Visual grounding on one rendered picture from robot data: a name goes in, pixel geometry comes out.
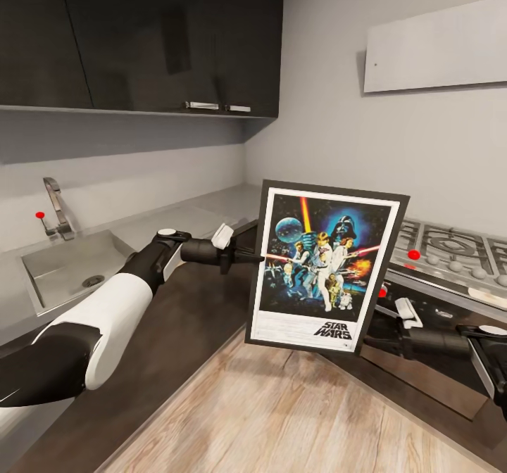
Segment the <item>poster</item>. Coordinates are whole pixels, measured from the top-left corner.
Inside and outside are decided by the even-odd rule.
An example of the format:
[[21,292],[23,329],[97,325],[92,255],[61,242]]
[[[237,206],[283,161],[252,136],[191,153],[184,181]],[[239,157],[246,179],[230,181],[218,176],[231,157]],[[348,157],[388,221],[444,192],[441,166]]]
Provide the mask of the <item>poster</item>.
[[410,197],[263,179],[244,343],[358,358]]

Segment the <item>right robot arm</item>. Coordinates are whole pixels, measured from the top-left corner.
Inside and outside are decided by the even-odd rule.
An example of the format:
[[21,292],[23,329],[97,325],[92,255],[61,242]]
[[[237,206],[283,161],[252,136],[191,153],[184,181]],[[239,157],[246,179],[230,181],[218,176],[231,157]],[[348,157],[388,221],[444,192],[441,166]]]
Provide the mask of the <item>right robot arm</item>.
[[413,353],[472,361],[495,405],[507,421],[507,331],[492,325],[456,325],[455,329],[423,325],[407,298],[396,301],[399,317],[371,320],[399,339],[363,338],[373,348],[413,360]]

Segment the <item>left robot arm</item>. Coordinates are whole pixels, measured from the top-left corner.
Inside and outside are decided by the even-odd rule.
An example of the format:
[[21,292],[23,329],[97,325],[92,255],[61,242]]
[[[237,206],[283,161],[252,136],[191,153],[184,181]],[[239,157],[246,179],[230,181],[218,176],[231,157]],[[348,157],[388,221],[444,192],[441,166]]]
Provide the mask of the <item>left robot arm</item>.
[[113,374],[131,335],[181,261],[220,266],[265,256],[236,245],[224,224],[211,238],[158,230],[151,244],[81,303],[52,321],[32,345],[0,358],[0,473],[6,473],[86,390]]

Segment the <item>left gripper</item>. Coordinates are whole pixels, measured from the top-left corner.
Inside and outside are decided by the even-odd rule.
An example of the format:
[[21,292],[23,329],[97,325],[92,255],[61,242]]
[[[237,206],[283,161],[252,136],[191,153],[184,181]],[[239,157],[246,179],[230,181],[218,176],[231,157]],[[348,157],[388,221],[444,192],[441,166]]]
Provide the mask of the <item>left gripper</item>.
[[227,275],[233,263],[258,263],[265,256],[255,255],[255,250],[236,245],[237,238],[230,237],[230,245],[224,249],[217,248],[211,238],[202,239],[197,250],[198,263],[220,266],[220,275]]

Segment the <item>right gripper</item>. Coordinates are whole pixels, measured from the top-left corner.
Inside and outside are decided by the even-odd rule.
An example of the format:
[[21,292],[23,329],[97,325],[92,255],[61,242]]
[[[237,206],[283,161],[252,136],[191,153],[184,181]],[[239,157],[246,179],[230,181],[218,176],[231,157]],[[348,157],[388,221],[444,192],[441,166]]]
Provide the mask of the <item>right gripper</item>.
[[403,327],[401,316],[393,318],[379,318],[371,320],[372,327],[389,329],[394,332],[399,339],[371,339],[363,338],[363,343],[373,348],[400,356],[401,354],[407,360],[413,360],[413,353],[432,355],[448,358],[442,328],[423,325],[422,327]]

